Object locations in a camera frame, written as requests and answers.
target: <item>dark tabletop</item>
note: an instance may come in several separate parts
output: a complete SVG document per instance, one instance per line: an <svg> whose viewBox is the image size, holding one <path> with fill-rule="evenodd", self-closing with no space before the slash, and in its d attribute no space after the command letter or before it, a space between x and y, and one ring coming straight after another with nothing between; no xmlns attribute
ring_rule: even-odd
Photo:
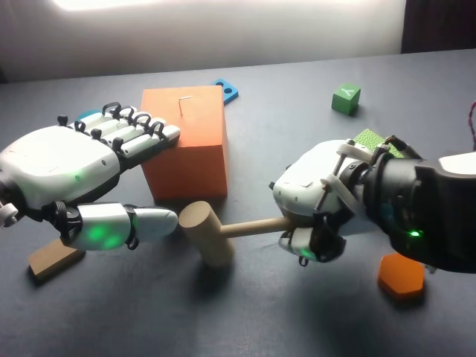
<svg viewBox="0 0 476 357"><path fill-rule="evenodd" d="M230 181L224 223L279 216L268 183L321 141L370 128L426 158L472 148L476 51L398 55L0 86L0 147L59 114L143 89L223 77L240 96L225 108ZM362 87L355 118L331 110L340 83ZM141 168L103 201L153 203ZM476 277L438 271L420 304L396 306L376 284L384 234L349 237L332 263L298 265L279 234L236 239L228 270L206 269L180 234L135 251L88 252L38 286L27 256L57 238L23 219L0 231L0 356L476 356Z"/></svg>

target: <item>robotic hand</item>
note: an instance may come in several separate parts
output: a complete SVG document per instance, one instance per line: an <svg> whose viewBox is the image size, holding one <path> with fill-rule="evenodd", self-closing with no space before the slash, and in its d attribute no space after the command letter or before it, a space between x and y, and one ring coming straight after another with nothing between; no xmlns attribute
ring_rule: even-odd
<svg viewBox="0 0 476 357"><path fill-rule="evenodd" d="M389 144L404 158L390 154ZM476 152L431 162L394 136L374 152L351 140L326 141L270 187L284 216L304 227L279 241L301 265L339 257L342 236L363 233L356 221L371 221L410 259L476 273Z"/></svg>
<svg viewBox="0 0 476 357"><path fill-rule="evenodd" d="M173 146L177 126L110 103L102 112L68 125L36 130L0 153L0 227L23 216L49 221L64 245L80 250L137 247L170 234L170 210L119 203L89 203L119 182L121 173Z"/></svg>

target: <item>wooden mallet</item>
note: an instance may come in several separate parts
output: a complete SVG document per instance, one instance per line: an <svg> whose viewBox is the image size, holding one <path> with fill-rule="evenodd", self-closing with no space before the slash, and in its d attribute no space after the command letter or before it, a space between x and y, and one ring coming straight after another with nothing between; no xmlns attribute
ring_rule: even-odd
<svg viewBox="0 0 476 357"><path fill-rule="evenodd" d="M209 266L231 264L234 256L233 237L251 236L293 229L291 220L280 217L222 225L213 208L204 201L188 205L178 216L178 224Z"/></svg>

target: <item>white backdrop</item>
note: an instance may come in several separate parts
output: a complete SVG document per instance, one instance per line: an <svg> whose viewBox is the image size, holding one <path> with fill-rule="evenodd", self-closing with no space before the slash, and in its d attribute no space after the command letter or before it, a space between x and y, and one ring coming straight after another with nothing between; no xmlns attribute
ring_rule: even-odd
<svg viewBox="0 0 476 357"><path fill-rule="evenodd" d="M396 54L405 11L405 0L154 1L1 0L0 67L20 81Z"/></svg>

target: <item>green cube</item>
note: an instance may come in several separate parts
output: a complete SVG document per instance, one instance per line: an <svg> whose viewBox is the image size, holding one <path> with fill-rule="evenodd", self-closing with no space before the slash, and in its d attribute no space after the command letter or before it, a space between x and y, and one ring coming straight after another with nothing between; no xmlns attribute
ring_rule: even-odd
<svg viewBox="0 0 476 357"><path fill-rule="evenodd" d="M353 84L341 84L332 96L332 109L338 112L353 115L358 108L360 87Z"/></svg>

